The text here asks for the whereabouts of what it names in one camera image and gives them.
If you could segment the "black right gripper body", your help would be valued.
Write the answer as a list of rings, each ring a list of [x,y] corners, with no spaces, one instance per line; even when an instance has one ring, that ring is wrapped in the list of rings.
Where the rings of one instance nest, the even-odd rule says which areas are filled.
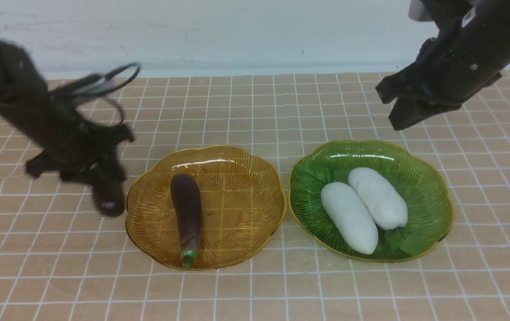
[[[376,91],[383,103],[404,98],[456,106],[501,77],[500,69],[479,62],[459,39],[428,39],[416,60],[383,78]]]

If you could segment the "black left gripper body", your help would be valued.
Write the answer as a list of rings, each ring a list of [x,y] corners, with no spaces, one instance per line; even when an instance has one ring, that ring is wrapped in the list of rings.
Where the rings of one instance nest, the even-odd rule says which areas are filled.
[[[124,123],[104,126],[87,120],[25,117],[25,135],[42,148],[25,163],[31,177],[58,172],[62,181],[81,184],[122,184],[126,180],[117,146],[133,142],[135,136]]]

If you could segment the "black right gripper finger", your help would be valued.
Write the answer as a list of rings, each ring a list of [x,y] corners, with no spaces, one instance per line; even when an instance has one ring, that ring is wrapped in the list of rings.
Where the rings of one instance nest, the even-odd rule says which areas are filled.
[[[441,104],[398,98],[390,112],[389,120],[394,130],[402,131],[443,112],[445,107]]]

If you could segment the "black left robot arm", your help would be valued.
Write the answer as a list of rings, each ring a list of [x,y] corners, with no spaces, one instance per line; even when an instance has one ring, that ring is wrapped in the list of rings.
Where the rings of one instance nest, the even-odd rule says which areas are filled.
[[[25,163],[26,173],[37,178],[58,172],[63,181],[86,185],[101,179],[125,181],[117,146],[135,138],[124,123],[124,110],[108,96],[134,81],[140,70],[139,63],[130,63],[49,90],[28,53],[0,41],[0,116],[42,148]],[[97,99],[118,110],[118,124],[100,125],[78,111]]]

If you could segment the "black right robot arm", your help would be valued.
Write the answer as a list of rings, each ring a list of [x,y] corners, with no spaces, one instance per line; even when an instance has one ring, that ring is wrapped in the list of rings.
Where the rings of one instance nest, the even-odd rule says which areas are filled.
[[[394,130],[457,111],[501,78],[510,64],[510,0],[423,0],[439,33],[422,44],[416,60],[376,86],[394,103]]]

